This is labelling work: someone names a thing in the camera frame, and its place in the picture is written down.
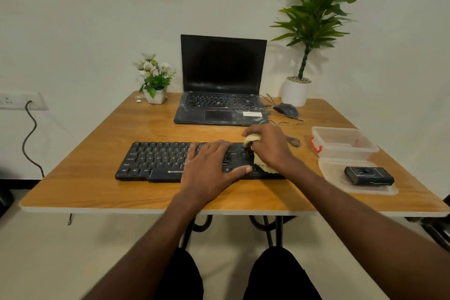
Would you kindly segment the person's left hand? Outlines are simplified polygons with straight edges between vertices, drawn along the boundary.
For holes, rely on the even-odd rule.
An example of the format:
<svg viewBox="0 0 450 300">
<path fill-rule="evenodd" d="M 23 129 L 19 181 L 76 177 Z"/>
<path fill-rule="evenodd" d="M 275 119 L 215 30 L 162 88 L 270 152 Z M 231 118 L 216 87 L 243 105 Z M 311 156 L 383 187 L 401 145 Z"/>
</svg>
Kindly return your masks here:
<svg viewBox="0 0 450 300">
<path fill-rule="evenodd" d="M 231 142 L 218 140 L 190 145 L 181 178 L 182 198 L 190 207 L 201 210 L 238 180 L 223 178 L 222 163 Z"/>
</svg>

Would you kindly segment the cream cleaning cloth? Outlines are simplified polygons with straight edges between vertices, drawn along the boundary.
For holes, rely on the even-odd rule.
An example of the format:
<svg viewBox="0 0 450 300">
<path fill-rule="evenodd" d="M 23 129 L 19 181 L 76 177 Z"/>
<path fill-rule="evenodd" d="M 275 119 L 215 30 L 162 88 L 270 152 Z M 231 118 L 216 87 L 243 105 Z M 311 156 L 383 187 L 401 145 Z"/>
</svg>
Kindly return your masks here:
<svg viewBox="0 0 450 300">
<path fill-rule="evenodd" d="M 253 150 L 251 148 L 252 143 L 260 141 L 260 140 L 261 140 L 261 135 L 260 134 L 258 134 L 258 133 L 250 134 L 250 135 L 246 136 L 246 138 L 244 139 L 243 146 L 244 146 L 244 148 L 250 148 L 251 150 Z M 262 171 L 270 173 L 270 174 L 277 174 L 278 173 L 275 169 L 269 167 L 266 163 L 264 163 L 261 160 L 261 158 L 256 153 L 254 153 L 254 151 L 253 151 L 253 157 L 254 157 L 253 158 L 254 165 L 259 167 Z"/>
</svg>

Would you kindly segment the black computer keyboard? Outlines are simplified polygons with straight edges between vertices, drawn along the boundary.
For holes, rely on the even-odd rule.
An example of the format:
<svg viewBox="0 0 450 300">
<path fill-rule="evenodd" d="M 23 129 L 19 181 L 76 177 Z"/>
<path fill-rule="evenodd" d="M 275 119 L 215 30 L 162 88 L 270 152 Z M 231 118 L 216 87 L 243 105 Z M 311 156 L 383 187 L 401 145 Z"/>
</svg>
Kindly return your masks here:
<svg viewBox="0 0 450 300">
<path fill-rule="evenodd" d="M 190 142 L 135 142 L 115 173 L 115 179 L 124 182 L 179 183 L 190 145 Z M 234 168 L 249 165 L 252 171 L 243 179 L 284 179 L 278 172 L 266 172 L 257 166 L 255 157 L 250 148 L 245 148 L 242 143 L 233 143 L 224 155 L 222 172 L 228 173 Z"/>
</svg>

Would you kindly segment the person's left forearm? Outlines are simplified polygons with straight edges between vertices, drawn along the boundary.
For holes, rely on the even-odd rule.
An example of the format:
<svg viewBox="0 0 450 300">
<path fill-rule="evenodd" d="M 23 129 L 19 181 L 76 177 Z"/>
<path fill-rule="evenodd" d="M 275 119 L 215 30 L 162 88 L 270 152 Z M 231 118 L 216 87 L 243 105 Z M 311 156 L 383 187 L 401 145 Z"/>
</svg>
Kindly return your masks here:
<svg viewBox="0 0 450 300">
<path fill-rule="evenodd" d="M 194 194 L 178 192 L 158 221 L 82 300 L 153 298 L 183 233 L 201 208 Z"/>
</svg>

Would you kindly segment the person's right forearm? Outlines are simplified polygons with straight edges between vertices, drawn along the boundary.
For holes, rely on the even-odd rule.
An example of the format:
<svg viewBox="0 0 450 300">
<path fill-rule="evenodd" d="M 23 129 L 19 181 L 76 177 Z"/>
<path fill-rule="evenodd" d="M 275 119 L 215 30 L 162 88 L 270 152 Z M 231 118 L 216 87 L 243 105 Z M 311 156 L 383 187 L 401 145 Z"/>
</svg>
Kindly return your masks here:
<svg viewBox="0 0 450 300">
<path fill-rule="evenodd" d="M 390 300 L 450 300 L 450 253 L 319 177 L 300 160 L 274 167 L 326 220 Z"/>
</svg>

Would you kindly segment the black laptop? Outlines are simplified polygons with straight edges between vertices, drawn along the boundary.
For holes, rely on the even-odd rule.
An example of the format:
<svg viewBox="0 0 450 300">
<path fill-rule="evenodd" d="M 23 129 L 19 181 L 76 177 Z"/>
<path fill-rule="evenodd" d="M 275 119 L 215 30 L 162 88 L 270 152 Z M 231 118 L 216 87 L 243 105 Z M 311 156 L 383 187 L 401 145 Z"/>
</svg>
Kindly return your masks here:
<svg viewBox="0 0 450 300">
<path fill-rule="evenodd" d="M 266 123 L 260 97 L 267 40 L 182 34 L 183 94 L 174 123 Z"/>
</svg>

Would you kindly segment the clear plastic container red clips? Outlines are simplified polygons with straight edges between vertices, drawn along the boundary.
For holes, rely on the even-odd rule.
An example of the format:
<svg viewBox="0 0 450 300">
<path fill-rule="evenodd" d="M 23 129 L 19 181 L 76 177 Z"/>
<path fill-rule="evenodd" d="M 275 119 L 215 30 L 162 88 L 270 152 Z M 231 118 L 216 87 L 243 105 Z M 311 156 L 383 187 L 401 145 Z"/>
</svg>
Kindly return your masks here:
<svg viewBox="0 0 450 300">
<path fill-rule="evenodd" d="M 376 144 L 354 128 L 313 126 L 310 143 L 319 158 L 366 161 L 379 152 Z"/>
</svg>

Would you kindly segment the clear plastic container lid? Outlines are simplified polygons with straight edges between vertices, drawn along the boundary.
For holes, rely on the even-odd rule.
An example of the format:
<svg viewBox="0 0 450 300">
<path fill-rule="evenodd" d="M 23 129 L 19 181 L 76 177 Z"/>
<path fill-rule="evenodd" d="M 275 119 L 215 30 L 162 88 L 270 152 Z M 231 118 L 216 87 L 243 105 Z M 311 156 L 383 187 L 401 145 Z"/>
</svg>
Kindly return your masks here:
<svg viewBox="0 0 450 300">
<path fill-rule="evenodd" d="M 376 164 L 369 161 L 359 160 L 341 160 L 331 158 L 319 158 L 319 169 L 325 180 L 333 184 L 342 191 L 350 194 L 370 194 L 370 195 L 396 195 L 398 189 L 395 184 L 391 186 L 356 186 L 345 175 L 344 170 L 347 166 L 375 168 Z"/>
</svg>

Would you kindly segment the small white flower pot plant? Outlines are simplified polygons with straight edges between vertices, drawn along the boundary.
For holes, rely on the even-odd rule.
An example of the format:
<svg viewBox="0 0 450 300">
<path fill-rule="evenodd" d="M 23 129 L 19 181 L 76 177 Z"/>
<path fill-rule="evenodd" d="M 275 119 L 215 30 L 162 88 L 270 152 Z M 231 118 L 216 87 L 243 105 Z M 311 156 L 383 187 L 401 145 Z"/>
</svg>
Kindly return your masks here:
<svg viewBox="0 0 450 300">
<path fill-rule="evenodd" d="M 143 60 L 133 62 L 140 77 L 139 92 L 149 104 L 161 105 L 167 99 L 167 89 L 177 74 L 170 64 L 161 63 L 156 54 L 141 53 Z"/>
</svg>

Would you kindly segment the person's right leg black trousers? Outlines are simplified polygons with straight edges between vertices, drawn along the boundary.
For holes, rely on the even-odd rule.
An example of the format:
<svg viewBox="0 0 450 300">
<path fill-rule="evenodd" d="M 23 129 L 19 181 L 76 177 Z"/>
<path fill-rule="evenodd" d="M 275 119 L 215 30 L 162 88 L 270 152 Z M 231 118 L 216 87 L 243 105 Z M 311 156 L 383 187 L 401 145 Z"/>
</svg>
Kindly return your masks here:
<svg viewBox="0 0 450 300">
<path fill-rule="evenodd" d="M 322 300 L 306 271 L 287 249 L 273 246 L 255 261 L 243 300 Z"/>
</svg>

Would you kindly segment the small black rectangular device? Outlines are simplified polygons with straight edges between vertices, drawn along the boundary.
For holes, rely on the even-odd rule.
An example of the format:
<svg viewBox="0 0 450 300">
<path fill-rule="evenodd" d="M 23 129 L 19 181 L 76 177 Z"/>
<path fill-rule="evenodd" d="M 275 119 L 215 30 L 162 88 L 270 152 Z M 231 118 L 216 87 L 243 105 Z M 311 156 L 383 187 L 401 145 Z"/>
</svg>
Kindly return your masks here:
<svg viewBox="0 0 450 300">
<path fill-rule="evenodd" d="M 382 167 L 356 167 L 347 166 L 344 174 L 355 186 L 391 186 L 394 177 Z"/>
</svg>

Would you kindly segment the tall green plant white pot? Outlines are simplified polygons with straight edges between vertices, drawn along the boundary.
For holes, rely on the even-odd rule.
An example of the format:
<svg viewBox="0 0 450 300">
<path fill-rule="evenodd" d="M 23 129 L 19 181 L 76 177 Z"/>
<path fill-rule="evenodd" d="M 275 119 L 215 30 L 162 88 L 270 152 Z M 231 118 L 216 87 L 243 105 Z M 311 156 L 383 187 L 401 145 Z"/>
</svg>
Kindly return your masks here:
<svg viewBox="0 0 450 300">
<path fill-rule="evenodd" d="M 310 53 L 314 49 L 334 47 L 334 41 L 348 33 L 339 30 L 344 24 L 353 22 L 341 9 L 342 3 L 352 4 L 356 0 L 298 0 L 278 12 L 289 19 L 275 21 L 271 26 L 286 31 L 272 41 L 288 39 L 287 47 L 303 45 L 304 53 L 297 75 L 286 78 L 282 86 L 281 101 L 301 107 L 306 103 L 311 80 L 304 77 L 304 71 Z"/>
</svg>

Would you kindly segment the dark chair base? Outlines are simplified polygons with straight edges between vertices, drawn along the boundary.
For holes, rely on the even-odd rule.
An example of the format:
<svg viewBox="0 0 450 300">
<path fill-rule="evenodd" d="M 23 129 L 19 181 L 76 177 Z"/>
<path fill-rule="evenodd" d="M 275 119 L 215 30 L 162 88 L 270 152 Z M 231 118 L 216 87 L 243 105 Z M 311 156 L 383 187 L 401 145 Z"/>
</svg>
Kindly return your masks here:
<svg viewBox="0 0 450 300">
<path fill-rule="evenodd" d="M 405 217 L 410 223 L 418 223 L 430 237 L 450 252 L 450 213 L 446 217 Z"/>
</svg>

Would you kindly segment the dark object at floor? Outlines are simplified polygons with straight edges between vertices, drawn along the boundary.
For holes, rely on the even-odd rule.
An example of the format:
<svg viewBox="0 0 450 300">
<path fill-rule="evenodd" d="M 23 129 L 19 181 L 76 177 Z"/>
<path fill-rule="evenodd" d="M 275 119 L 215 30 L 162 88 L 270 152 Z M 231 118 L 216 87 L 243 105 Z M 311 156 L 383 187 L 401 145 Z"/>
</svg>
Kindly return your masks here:
<svg viewBox="0 0 450 300">
<path fill-rule="evenodd" d="M 0 218 L 14 203 L 14 196 L 9 189 L 8 173 L 0 166 Z"/>
</svg>

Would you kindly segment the white wall socket plate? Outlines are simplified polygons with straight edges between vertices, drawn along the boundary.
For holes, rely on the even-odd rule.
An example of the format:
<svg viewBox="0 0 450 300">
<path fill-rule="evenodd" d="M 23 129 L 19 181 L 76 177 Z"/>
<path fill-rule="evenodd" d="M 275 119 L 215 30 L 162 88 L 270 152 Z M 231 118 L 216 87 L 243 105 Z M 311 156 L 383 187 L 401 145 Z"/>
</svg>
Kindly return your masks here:
<svg viewBox="0 0 450 300">
<path fill-rule="evenodd" d="M 48 106 L 39 92 L 0 92 L 0 110 L 47 111 Z"/>
</svg>

